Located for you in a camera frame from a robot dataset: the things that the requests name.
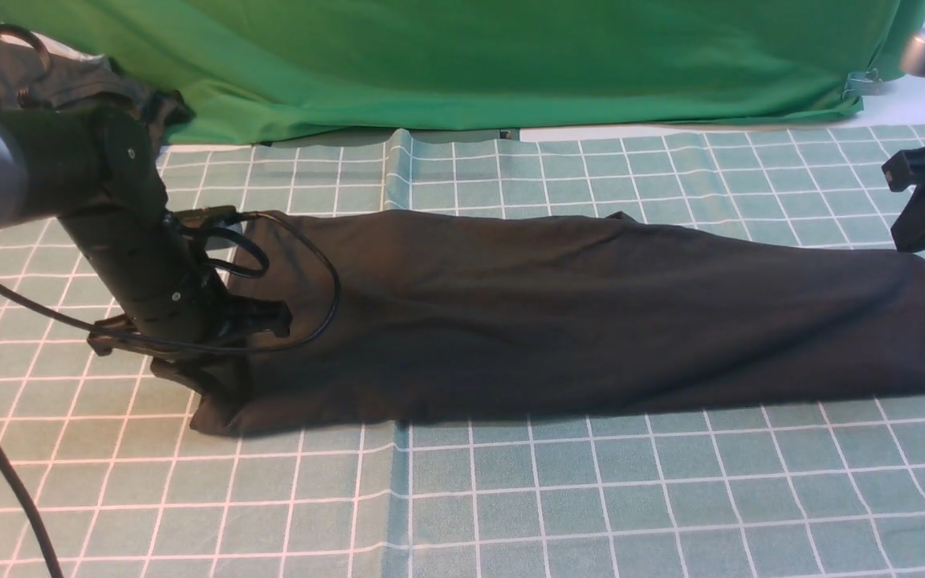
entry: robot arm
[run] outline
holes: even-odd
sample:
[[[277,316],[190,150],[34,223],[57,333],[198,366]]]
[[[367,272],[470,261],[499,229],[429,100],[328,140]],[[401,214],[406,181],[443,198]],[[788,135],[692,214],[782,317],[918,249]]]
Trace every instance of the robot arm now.
[[[124,311],[96,323],[93,350],[150,355],[158,376],[238,399],[250,387],[243,356],[180,345],[236,351],[255,333],[287,337],[291,314],[285,303],[232,295],[217,273],[267,269],[267,256],[226,228],[242,218],[234,207],[177,214],[167,201],[147,132],[121,110],[0,111],[0,229],[59,219]],[[239,242],[261,267],[211,259],[215,235]]]

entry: black fabric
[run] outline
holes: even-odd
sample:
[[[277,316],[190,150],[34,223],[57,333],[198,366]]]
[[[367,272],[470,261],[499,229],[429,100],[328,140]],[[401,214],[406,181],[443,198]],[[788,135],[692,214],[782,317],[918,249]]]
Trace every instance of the black fabric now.
[[[142,122],[149,132],[154,154],[161,151],[165,131],[172,125],[190,122],[191,110],[179,92],[162,92],[137,78],[114,70],[107,59],[70,59],[50,54],[48,76],[37,80],[45,67],[39,54],[28,45],[8,43],[0,38],[0,106],[22,107],[22,91],[54,110],[108,104],[124,109]]]
[[[622,213],[283,218],[337,266],[338,315],[299,350],[253,357],[252,399],[203,398],[195,430],[925,393],[919,256],[757,244]],[[291,338],[312,332],[330,304],[329,275],[278,226],[256,221],[247,233],[271,270],[231,290],[286,300]]]

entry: grid mat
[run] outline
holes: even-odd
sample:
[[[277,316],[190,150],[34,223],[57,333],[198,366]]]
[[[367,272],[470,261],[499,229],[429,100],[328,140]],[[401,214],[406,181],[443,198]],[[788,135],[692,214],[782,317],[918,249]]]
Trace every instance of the grid mat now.
[[[759,242],[890,248],[880,164],[925,125],[159,158],[172,208],[506,218],[626,211]],[[54,222],[0,279],[117,314]],[[217,439],[145,359],[0,299],[0,437],[70,576],[925,578],[925,397]],[[46,576],[0,477],[0,578]]]

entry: green cloth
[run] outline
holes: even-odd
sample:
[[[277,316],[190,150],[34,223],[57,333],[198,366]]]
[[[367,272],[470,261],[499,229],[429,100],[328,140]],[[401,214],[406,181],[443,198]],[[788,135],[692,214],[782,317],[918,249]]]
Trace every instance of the green cloth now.
[[[232,144],[838,120],[862,106],[848,74],[893,63],[923,15],[925,0],[0,0],[0,22],[179,89],[198,118],[172,142]]]

